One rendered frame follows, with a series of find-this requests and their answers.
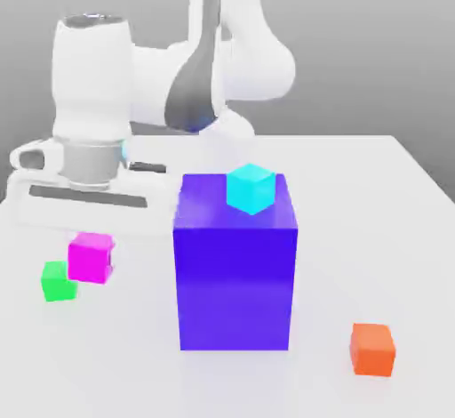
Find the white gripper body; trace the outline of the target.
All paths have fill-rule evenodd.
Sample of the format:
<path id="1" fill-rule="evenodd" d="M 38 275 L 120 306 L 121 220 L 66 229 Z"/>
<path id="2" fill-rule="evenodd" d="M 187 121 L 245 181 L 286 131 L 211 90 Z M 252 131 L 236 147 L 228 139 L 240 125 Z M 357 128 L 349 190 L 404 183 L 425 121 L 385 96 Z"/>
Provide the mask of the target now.
<path id="1" fill-rule="evenodd" d="M 179 179 L 167 173 L 124 172 L 105 191 L 73 190 L 61 177 L 15 171 L 5 205 L 22 225 L 119 236 L 172 230 Z"/>

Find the small magenta cube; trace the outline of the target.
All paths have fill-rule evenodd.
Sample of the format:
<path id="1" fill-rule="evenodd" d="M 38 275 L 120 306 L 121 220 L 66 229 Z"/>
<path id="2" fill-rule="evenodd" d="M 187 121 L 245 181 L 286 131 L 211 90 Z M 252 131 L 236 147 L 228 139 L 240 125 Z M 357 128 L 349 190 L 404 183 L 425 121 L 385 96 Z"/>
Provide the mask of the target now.
<path id="1" fill-rule="evenodd" d="M 104 285 L 112 271 L 111 253 L 115 247 L 108 234 L 80 232 L 68 246 L 68 278 Z"/>

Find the small green cube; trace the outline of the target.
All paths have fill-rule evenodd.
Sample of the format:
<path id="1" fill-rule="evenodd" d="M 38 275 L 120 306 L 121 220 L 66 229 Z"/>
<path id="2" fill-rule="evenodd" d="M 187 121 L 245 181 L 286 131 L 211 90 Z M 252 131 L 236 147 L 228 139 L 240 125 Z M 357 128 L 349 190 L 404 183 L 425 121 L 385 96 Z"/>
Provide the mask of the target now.
<path id="1" fill-rule="evenodd" d="M 47 261 L 41 275 L 41 286 L 46 301 L 69 301 L 77 296 L 77 282 L 68 278 L 65 261 Z"/>

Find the small cyan cube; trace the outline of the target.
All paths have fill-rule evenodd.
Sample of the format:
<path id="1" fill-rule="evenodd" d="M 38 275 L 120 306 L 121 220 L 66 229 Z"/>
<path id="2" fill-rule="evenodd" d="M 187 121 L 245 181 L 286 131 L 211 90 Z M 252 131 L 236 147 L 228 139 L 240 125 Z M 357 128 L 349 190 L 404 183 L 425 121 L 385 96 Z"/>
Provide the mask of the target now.
<path id="1" fill-rule="evenodd" d="M 227 204 L 254 215 L 275 203 L 276 174 L 254 164 L 241 166 L 226 176 Z"/>

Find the small orange cube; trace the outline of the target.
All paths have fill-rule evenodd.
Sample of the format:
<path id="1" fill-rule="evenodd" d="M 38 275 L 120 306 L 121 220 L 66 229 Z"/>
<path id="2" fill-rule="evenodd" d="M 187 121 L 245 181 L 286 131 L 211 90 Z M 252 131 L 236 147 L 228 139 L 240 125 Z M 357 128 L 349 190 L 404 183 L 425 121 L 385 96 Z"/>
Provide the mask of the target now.
<path id="1" fill-rule="evenodd" d="M 357 375 L 390 377 L 393 372 L 396 348 L 386 325 L 354 323 L 349 353 Z"/>

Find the large blue box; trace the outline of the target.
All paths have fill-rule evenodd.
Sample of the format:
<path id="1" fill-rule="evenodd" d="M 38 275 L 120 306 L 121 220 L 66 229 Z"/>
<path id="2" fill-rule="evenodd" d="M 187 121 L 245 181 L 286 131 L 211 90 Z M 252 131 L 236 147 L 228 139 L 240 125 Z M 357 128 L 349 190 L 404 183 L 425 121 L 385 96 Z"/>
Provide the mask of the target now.
<path id="1" fill-rule="evenodd" d="M 182 350 L 287 350 L 298 223 L 286 179 L 249 215 L 223 174 L 186 174 L 173 223 Z"/>

